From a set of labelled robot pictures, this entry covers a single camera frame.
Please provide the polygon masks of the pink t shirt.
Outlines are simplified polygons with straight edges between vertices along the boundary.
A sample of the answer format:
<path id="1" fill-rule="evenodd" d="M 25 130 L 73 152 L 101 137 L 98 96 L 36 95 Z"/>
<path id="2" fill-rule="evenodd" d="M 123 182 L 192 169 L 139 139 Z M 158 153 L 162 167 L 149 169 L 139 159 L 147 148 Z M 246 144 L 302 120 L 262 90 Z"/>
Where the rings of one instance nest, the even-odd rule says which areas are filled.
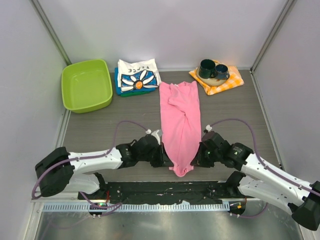
<path id="1" fill-rule="evenodd" d="M 178 177 L 194 167 L 202 137 L 201 111 L 196 81 L 178 84 L 162 82 L 159 86 L 162 142 Z"/>

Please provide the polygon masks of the blue t shirt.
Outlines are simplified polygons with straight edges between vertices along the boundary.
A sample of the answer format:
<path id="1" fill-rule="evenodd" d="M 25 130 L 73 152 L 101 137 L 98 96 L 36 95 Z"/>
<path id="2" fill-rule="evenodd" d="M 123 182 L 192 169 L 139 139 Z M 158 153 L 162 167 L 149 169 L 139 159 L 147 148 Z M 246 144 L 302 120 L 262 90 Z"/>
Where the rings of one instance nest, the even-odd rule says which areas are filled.
<path id="1" fill-rule="evenodd" d="M 154 92 L 159 87 L 156 75 L 148 70 L 135 70 L 131 74 L 119 75 L 119 70 L 114 69 L 114 82 L 117 95 L 128 92 Z"/>

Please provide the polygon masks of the orange checkered cloth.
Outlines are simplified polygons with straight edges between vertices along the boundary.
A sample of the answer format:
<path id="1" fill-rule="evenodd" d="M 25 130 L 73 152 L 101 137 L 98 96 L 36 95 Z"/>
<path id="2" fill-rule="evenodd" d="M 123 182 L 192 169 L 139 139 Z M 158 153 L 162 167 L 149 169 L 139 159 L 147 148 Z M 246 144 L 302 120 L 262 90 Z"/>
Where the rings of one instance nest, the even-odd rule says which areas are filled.
<path id="1" fill-rule="evenodd" d="M 213 60 L 213 61 L 215 62 L 215 66 L 218 64 L 223 64 L 217 60 Z M 238 71 L 238 69 L 235 66 L 231 66 L 231 65 L 226 65 L 226 66 L 228 67 L 228 71 L 229 71 L 229 79 L 227 79 L 226 82 L 220 86 L 206 85 L 204 82 L 202 82 L 196 76 L 196 70 L 198 67 L 200 67 L 200 65 L 198 67 L 196 67 L 194 70 L 191 70 L 189 72 L 189 74 L 203 87 L 205 93 L 208 96 L 212 96 L 212 95 L 215 95 L 215 94 L 227 91 L 227 90 L 231 90 L 236 87 L 240 87 L 244 84 L 244 80 L 242 79 L 242 76 L 241 76 L 240 72 Z"/>

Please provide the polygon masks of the white daisy print t shirt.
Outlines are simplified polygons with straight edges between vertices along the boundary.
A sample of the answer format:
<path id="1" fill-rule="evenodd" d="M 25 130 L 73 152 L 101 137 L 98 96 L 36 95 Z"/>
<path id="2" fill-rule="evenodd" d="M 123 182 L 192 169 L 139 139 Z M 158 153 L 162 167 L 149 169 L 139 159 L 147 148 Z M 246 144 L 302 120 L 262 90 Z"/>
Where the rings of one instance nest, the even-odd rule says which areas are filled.
<path id="1" fill-rule="evenodd" d="M 154 58 L 133 63 L 119 59 L 117 70 L 115 83 L 121 94 L 153 90 L 162 83 Z"/>

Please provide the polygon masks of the dark blue mug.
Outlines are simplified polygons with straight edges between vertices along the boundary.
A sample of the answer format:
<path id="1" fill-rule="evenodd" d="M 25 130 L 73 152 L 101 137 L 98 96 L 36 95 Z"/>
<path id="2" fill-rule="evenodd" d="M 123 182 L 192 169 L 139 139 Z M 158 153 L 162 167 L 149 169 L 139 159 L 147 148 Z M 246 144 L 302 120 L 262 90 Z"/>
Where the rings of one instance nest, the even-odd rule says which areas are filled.
<path id="1" fill-rule="evenodd" d="M 215 78 L 217 80 L 227 80 L 229 77 L 229 68 L 226 65 L 218 64 L 215 66 Z"/>

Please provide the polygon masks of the dark green mug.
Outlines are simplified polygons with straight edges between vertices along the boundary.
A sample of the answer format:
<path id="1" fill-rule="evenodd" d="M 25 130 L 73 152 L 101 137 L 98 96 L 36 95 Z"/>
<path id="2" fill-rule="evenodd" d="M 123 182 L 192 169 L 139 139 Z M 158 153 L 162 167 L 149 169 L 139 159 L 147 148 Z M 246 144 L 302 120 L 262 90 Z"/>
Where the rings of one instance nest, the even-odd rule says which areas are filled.
<path id="1" fill-rule="evenodd" d="M 203 79 L 214 78 L 215 74 L 216 63 L 211 59 L 203 59 L 200 62 L 198 75 Z"/>

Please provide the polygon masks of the lime green plastic tub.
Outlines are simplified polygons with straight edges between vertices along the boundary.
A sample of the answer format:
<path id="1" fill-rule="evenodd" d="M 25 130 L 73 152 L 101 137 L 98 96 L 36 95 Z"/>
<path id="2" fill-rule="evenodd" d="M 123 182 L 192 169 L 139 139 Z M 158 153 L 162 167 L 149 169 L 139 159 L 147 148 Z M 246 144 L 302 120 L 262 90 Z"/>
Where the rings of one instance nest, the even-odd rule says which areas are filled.
<path id="1" fill-rule="evenodd" d="M 91 59 L 65 67 L 61 74 L 61 94 L 64 107 L 77 114 L 110 105 L 113 87 L 107 63 Z"/>

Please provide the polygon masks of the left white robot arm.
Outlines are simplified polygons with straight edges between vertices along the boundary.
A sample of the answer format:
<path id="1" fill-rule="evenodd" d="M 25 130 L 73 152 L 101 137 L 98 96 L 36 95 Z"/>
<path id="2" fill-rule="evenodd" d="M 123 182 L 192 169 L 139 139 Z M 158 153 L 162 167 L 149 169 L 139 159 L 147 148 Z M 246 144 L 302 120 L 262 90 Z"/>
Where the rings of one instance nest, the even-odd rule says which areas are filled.
<path id="1" fill-rule="evenodd" d="M 174 165 L 157 132 L 102 151 L 78 153 L 58 147 L 35 165 L 35 188 L 45 198 L 67 190 L 100 200 L 107 188 L 98 172 L 130 168 L 138 162 L 148 162 L 154 168 Z"/>

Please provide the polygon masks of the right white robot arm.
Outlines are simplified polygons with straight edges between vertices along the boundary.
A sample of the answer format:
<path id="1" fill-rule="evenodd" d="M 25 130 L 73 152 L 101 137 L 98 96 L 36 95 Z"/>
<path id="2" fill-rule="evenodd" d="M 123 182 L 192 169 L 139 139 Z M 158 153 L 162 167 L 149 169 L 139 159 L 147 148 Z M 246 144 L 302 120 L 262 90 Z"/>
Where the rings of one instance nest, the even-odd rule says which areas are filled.
<path id="1" fill-rule="evenodd" d="M 316 231 L 320 226 L 320 183 L 299 179 L 242 143 L 228 143 L 218 133 L 208 132 L 199 144 L 192 166 L 210 168 L 216 162 L 234 169 L 227 179 L 226 193 L 260 199 L 286 213 L 302 227 Z"/>

